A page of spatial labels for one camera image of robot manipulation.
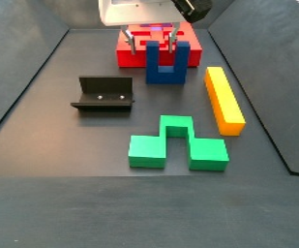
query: green block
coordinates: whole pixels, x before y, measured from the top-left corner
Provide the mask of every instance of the green block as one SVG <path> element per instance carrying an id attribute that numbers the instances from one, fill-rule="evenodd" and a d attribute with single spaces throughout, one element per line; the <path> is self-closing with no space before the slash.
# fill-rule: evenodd
<path id="1" fill-rule="evenodd" d="M 189 170 L 223 171 L 229 161 L 221 139 L 192 139 L 189 145 Z"/>
<path id="2" fill-rule="evenodd" d="M 131 136 L 128 161 L 131 167 L 164 168 L 165 140 L 160 137 Z"/>
<path id="3" fill-rule="evenodd" d="M 129 167 L 164 168 L 168 137 L 187 139 L 189 170 L 225 169 L 229 158 L 224 141 L 195 138 L 192 118 L 175 115 L 160 115 L 159 137 L 131 136 Z"/>

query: red base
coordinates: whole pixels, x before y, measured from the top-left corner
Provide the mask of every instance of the red base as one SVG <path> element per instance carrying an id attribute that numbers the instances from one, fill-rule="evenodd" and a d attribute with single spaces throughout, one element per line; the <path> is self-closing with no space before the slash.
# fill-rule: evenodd
<path id="1" fill-rule="evenodd" d="M 135 36 L 136 54 L 132 55 L 131 47 L 124 42 L 125 37 L 119 33 L 116 44 L 116 60 L 119 67 L 145 67 L 145 44 L 147 41 L 159 41 L 159 66 L 172 66 L 175 61 L 175 45 L 172 53 L 168 52 L 168 33 L 173 27 L 168 24 L 128 25 L 128 30 Z M 188 67 L 199 66 L 201 46 L 196 39 L 192 26 L 187 22 L 180 23 L 177 41 L 191 44 Z"/>

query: yellow rectangular block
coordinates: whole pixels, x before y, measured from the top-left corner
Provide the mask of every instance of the yellow rectangular block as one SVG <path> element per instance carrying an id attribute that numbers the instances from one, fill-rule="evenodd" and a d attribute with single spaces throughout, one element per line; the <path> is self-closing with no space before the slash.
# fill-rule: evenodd
<path id="1" fill-rule="evenodd" d="M 221 136 L 239 136 L 245 125 L 221 67 L 207 67 L 204 83 Z"/>

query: blue block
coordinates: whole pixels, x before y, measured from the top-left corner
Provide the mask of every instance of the blue block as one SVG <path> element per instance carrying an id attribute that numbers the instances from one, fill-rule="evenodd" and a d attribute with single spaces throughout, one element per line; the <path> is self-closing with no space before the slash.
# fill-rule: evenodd
<path id="1" fill-rule="evenodd" d="M 176 42 L 175 65 L 159 66 L 159 42 L 147 42 L 147 83 L 184 84 L 188 59 L 191 53 L 189 42 Z"/>

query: gray mat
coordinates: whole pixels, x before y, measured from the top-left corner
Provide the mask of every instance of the gray mat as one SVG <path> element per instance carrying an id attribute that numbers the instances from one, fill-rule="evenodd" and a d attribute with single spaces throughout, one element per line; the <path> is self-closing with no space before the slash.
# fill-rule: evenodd
<path id="1" fill-rule="evenodd" d="M 0 178 L 0 247 L 295 248 L 299 177 Z"/>
<path id="2" fill-rule="evenodd" d="M 184 139 L 168 139 L 164 170 L 129 169 L 131 135 L 157 136 L 160 114 L 189 115 L 199 138 L 224 139 L 231 155 L 221 176 L 287 173 L 227 63 L 207 31 L 197 30 L 204 52 L 189 68 L 185 85 L 145 85 L 145 69 L 119 69 L 116 30 L 72 30 L 0 126 L 0 176 L 193 175 Z M 247 126 L 237 138 L 217 132 L 203 75 L 223 66 Z M 79 76 L 133 78 L 129 113 L 79 113 L 69 106 L 81 95 Z"/>
<path id="3" fill-rule="evenodd" d="M 0 0 L 0 119 L 65 31 L 40 1 Z"/>
<path id="4" fill-rule="evenodd" d="M 299 173 L 299 3 L 236 0 L 209 33 L 285 164 Z"/>

